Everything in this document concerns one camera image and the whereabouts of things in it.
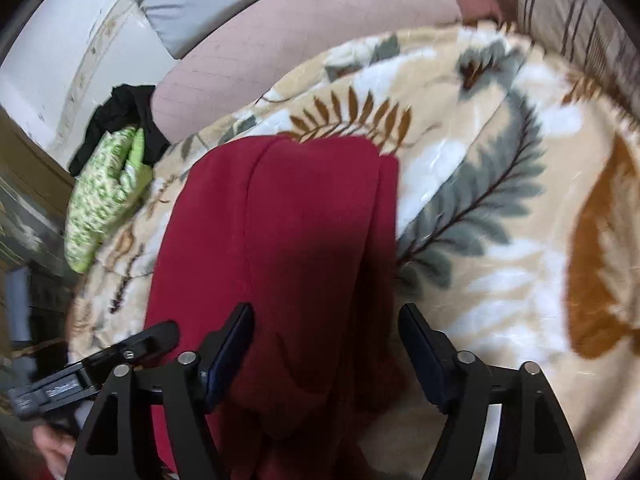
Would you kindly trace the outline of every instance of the floral blanket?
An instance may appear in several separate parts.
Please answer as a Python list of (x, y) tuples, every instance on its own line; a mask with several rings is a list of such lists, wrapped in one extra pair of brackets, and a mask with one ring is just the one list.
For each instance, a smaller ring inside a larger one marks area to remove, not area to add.
[[(351, 41), (173, 146), (75, 300), (72, 359), (142, 328), (192, 165), (224, 142), (276, 134), (366, 136), (398, 157), (398, 306), (415, 301), (431, 326), (487, 363), (537, 361), (588, 478), (614, 479), (640, 442), (638, 123), (507, 26)], [(397, 333), (391, 344), (412, 376)], [(421, 478), (443, 423), (414, 381), (362, 448), (374, 468)], [(487, 431), (497, 424), (490, 410)], [(487, 439), (479, 477), (491, 455)]]

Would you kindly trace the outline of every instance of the silver screw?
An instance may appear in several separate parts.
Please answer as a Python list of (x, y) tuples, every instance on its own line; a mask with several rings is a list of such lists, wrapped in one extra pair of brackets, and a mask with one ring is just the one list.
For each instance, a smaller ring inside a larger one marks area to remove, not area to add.
[(526, 363), (524, 363), (524, 369), (529, 372), (531, 375), (535, 375), (535, 374), (539, 374), (540, 373), (540, 365), (538, 363), (535, 363), (533, 361), (527, 361)]
[(458, 352), (458, 361), (464, 364), (471, 364), (476, 360), (476, 356), (473, 355), (469, 350), (463, 350)]
[(196, 360), (196, 352), (182, 352), (178, 355), (178, 362), (181, 365), (190, 365)]
[(129, 370), (131, 370), (129, 365), (118, 365), (113, 369), (113, 375), (116, 377), (124, 377), (129, 373)]

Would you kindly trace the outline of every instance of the green and white pillow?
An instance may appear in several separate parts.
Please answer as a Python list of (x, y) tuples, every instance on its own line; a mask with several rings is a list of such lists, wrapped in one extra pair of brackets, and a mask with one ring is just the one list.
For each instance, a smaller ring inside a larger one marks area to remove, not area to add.
[(142, 128), (106, 132), (79, 175), (65, 230), (65, 257), (75, 272), (89, 269), (98, 247), (151, 182), (153, 171), (142, 163), (144, 149)]

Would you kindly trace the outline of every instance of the red garment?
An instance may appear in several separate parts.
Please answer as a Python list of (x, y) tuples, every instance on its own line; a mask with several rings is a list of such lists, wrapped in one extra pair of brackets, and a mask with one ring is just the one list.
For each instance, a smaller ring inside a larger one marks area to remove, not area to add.
[[(397, 184), (396, 159), (353, 137), (249, 137), (192, 168), (146, 325), (178, 322), (174, 358), (253, 304), (254, 341), (209, 417), (233, 480), (369, 477), (358, 434), (402, 386), (387, 351)], [(175, 469), (160, 413), (158, 450)]]

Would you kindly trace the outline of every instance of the black cloth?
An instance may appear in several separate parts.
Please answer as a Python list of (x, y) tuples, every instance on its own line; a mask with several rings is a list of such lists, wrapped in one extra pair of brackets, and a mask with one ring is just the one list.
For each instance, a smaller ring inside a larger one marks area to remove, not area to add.
[(145, 153), (142, 162), (154, 165), (166, 149), (169, 141), (158, 130), (151, 116), (151, 96), (155, 86), (117, 86), (111, 97), (95, 109), (86, 128), (84, 142), (69, 164), (71, 176), (78, 176), (105, 132), (117, 132), (135, 125), (145, 131)]

